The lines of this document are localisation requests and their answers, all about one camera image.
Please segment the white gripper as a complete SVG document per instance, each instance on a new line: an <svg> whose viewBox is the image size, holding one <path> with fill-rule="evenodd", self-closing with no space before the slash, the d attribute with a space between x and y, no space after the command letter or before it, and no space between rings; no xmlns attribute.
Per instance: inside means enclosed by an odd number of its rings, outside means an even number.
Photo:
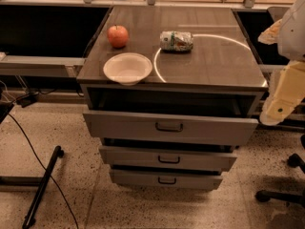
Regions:
<svg viewBox="0 0 305 229"><path fill-rule="evenodd" d="M266 45L277 42L282 20L275 21L257 40ZM305 63L291 61L281 70L274 70L269 82L269 96L265 100L259 120L274 126L288 117L305 98Z"/></svg>

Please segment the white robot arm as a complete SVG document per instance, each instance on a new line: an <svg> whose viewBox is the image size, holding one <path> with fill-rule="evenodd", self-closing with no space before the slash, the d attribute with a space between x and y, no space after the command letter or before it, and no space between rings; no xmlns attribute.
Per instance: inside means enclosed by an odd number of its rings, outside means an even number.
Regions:
<svg viewBox="0 0 305 229"><path fill-rule="evenodd" d="M259 120L277 125L290 115L305 98L305 0L296 0L280 20L258 36L263 44L277 44L278 53L290 60L270 80L269 97Z"/></svg>

